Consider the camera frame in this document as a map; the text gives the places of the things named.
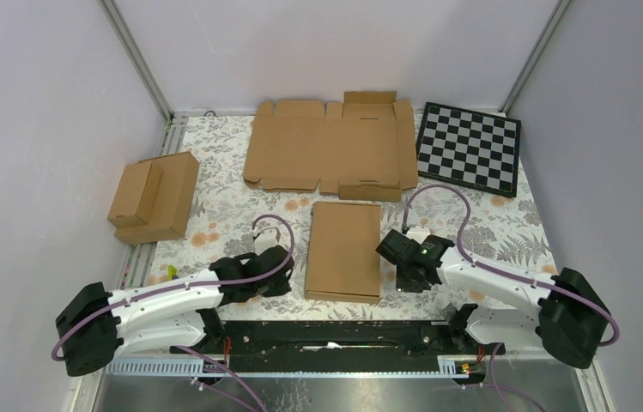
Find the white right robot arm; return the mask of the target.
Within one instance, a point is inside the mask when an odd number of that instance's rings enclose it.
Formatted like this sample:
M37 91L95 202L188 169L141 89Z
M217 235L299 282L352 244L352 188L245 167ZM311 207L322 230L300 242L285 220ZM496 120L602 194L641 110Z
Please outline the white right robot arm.
M425 227L392 230L376 251L396 267L400 292L447 285L506 304L504 309L465 304L453 315L449 340L463 354L481 344L540 347L570 367L586 369L608 327L609 309L577 270L551 275L495 267Z

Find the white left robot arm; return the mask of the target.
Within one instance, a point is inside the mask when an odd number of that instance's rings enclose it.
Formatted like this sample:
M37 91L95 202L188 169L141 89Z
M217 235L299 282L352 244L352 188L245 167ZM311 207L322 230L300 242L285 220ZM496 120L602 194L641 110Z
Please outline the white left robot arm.
M51 351L71 377L95 372L124 353L151 348L196 346L216 351L223 341L218 324L202 311L252 297L289 292L294 268L280 245L261 253L223 257L195 275L154 286L107 291L88 284L58 314L58 341Z

